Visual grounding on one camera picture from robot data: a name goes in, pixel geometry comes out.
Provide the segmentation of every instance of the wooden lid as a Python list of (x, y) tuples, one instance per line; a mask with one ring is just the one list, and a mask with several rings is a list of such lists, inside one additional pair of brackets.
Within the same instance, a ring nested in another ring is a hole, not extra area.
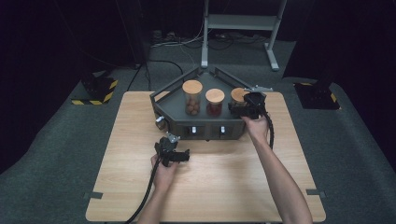
[(206, 92), (205, 96), (211, 104), (219, 104), (224, 100), (224, 92), (219, 89), (211, 89)]
[(183, 83), (182, 88), (188, 94), (197, 94), (202, 91), (202, 84), (197, 80), (188, 80)]
[(244, 103), (244, 95), (247, 93), (248, 92), (243, 88), (235, 88), (231, 91), (231, 97), (233, 97), (233, 100), (235, 100), (237, 103)]

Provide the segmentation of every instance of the wooden table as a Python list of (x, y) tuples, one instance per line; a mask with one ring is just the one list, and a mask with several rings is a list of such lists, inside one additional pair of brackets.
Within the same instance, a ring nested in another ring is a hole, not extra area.
[[(141, 203), (150, 177), (154, 144), (165, 133), (155, 125), (149, 95), (126, 92), (110, 135), (86, 218), (125, 221)], [(266, 109), (275, 127), (274, 152), (303, 192), (315, 222), (326, 218), (284, 98), (267, 92)], [(247, 133), (238, 140), (179, 141), (177, 150), (191, 150), (181, 163), (163, 210), (162, 221), (278, 222), (281, 221), (268, 183)]]

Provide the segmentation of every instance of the human arm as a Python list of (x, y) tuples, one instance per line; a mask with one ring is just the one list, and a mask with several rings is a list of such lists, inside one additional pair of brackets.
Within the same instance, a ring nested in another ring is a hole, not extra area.
[(265, 117), (242, 117), (259, 155), (268, 185), (283, 223), (312, 223), (312, 215), (296, 182), (270, 148), (267, 141), (268, 122)]
[[(153, 166), (157, 159), (158, 155), (151, 157), (151, 164)], [(154, 177), (155, 189), (137, 220), (138, 224), (158, 224), (160, 222), (166, 195), (173, 183), (177, 166), (177, 162), (173, 162), (169, 167), (165, 167), (160, 162)]]

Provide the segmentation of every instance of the shelf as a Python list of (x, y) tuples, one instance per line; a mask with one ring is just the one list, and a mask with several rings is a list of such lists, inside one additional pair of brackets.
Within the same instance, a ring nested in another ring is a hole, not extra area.
[(276, 16), (218, 15), (208, 16), (208, 28), (236, 30), (274, 30)]

